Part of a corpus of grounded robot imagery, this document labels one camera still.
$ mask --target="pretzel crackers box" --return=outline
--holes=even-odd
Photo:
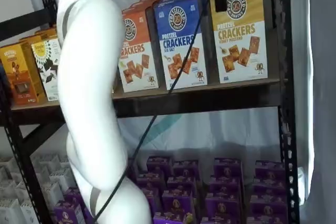
[[[0,57],[15,104],[24,105],[46,100],[28,42],[20,42],[0,48]]]
[[[220,83],[267,78],[263,0],[227,0],[217,12],[211,0]]]
[[[201,2],[201,0],[162,0],[154,8],[167,90],[177,78],[194,38]],[[203,33],[202,27],[204,27],[203,22],[197,30],[190,55],[175,86],[176,89],[207,85],[204,56],[206,50],[203,46],[206,33]]]
[[[159,42],[155,31],[154,13],[150,2],[123,11],[125,40],[119,60],[124,92],[159,87],[157,70]]]

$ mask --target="yellow cracker box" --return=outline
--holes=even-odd
[[[15,104],[23,105],[46,100],[29,43],[20,42],[2,47],[0,57]]]
[[[267,78],[263,0],[227,0],[212,20],[220,83]]]

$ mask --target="orange cracker box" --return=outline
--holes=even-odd
[[[0,48],[0,57],[15,104],[23,105],[46,100],[34,55],[28,42]]]
[[[151,4],[124,10],[123,19],[125,40],[119,60],[119,71],[124,92],[158,88],[156,73],[160,46]]]

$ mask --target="blue cracker box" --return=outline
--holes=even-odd
[[[162,195],[163,210],[186,214],[188,222],[196,224],[193,193],[190,190],[166,190]]]
[[[287,216],[287,201],[285,196],[253,194],[250,198],[250,212],[260,215]]]
[[[246,224],[287,224],[286,216],[266,216],[266,215],[249,215],[246,218]]]
[[[155,6],[155,19],[160,40],[162,63],[167,90],[170,89],[194,37],[199,20],[201,0],[170,0]],[[175,88],[207,85],[206,34],[208,31],[202,18],[188,60]]]
[[[254,178],[252,184],[253,192],[270,195],[286,195],[286,183],[273,179]]]
[[[281,162],[257,160],[255,172],[257,178],[286,180],[285,165]]]
[[[159,197],[159,190],[157,188],[141,188],[141,190],[143,194],[145,194],[151,207],[152,216],[154,216],[156,212],[161,212],[162,206]]]

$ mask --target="cracker image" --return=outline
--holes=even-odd
[[[247,50],[243,47],[239,55],[238,63],[246,67],[248,64],[248,60],[250,59],[250,55],[250,50]]]
[[[229,48],[229,52],[232,55],[233,61],[237,61],[239,59],[239,50],[237,45]]]
[[[172,80],[176,79],[176,77],[179,75],[179,72],[177,71],[176,65],[174,63],[168,65],[168,70],[169,70],[170,78]]]
[[[192,62],[197,63],[198,62],[198,55],[199,55],[199,48],[192,47],[190,52],[190,59]]]
[[[125,79],[126,79],[127,83],[130,83],[130,82],[133,81],[132,74],[131,74],[131,71],[129,69],[124,70],[124,76],[125,76]]]
[[[227,73],[232,71],[232,70],[235,70],[235,65],[233,64],[232,55],[224,56],[222,59],[223,59],[225,71]]]
[[[142,79],[142,72],[143,72],[143,66],[137,63],[135,69],[135,76]]]
[[[187,62],[185,63],[184,68],[183,68],[183,72],[185,72],[186,74],[189,74],[190,68],[191,68],[191,60],[187,59]]]
[[[258,53],[259,44],[260,44],[260,37],[251,36],[249,50],[252,54],[257,54]]]
[[[180,69],[182,67],[182,59],[180,54],[176,54],[173,56],[173,61],[176,69]]]
[[[149,55],[142,55],[141,56],[141,65],[144,68],[148,69],[148,66],[149,66]]]
[[[135,74],[136,73],[136,69],[135,69],[135,65],[134,65],[133,60],[127,62],[127,67],[130,70],[131,74]]]

